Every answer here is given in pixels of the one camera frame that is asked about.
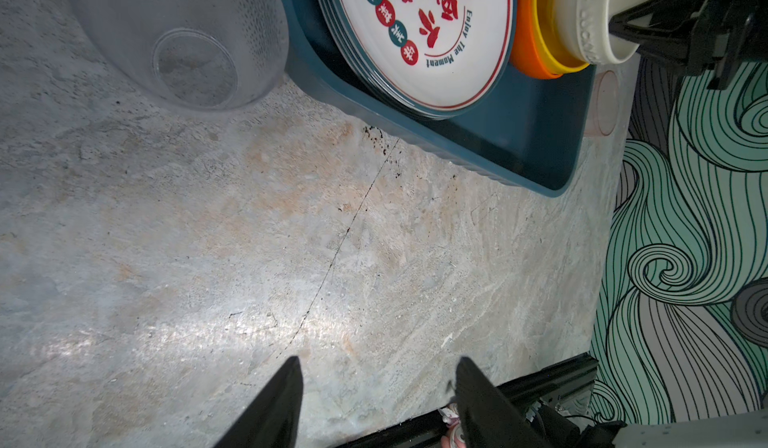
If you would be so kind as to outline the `cream white bowl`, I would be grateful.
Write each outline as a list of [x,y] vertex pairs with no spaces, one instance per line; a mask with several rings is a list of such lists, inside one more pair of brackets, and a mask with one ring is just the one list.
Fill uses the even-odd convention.
[[559,41],[567,52],[592,65],[618,65],[630,59],[636,43],[612,35],[611,18],[649,0],[553,0]]

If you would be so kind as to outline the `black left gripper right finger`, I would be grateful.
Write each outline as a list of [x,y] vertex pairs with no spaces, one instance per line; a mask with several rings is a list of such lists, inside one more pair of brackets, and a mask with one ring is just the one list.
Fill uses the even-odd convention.
[[456,367],[455,391],[467,447],[550,447],[469,357]]

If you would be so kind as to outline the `orange bowl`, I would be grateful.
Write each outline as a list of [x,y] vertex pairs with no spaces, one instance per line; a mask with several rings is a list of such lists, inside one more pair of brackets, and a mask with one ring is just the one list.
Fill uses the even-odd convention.
[[542,42],[536,0],[517,0],[516,31],[510,63],[530,78],[539,80],[559,78],[560,74],[556,74],[545,63]]

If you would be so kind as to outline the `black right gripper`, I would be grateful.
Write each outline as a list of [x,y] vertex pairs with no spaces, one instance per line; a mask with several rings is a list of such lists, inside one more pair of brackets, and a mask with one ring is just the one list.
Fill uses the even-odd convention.
[[648,0],[608,28],[672,68],[710,70],[710,90],[726,89],[742,63],[767,61],[767,0]]

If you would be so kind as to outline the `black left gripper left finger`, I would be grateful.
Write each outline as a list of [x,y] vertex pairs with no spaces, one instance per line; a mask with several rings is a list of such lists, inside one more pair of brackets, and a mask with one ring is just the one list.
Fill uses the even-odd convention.
[[291,356],[215,447],[295,447],[302,397],[300,360]]

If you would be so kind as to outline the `yellow bowl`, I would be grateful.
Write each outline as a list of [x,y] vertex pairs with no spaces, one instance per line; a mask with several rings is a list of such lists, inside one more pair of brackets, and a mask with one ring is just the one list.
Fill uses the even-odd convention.
[[533,0],[536,47],[547,71],[555,77],[577,73],[588,64],[572,55],[557,32],[554,0]]

